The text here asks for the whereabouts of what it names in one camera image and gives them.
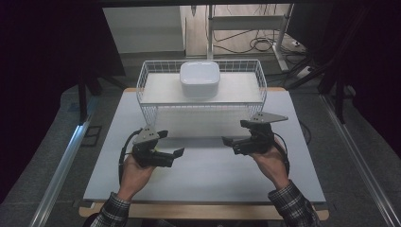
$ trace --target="white container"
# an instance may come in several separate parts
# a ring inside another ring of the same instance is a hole
[[[183,94],[189,98],[211,98],[218,93],[220,70],[213,61],[190,61],[181,66]]]

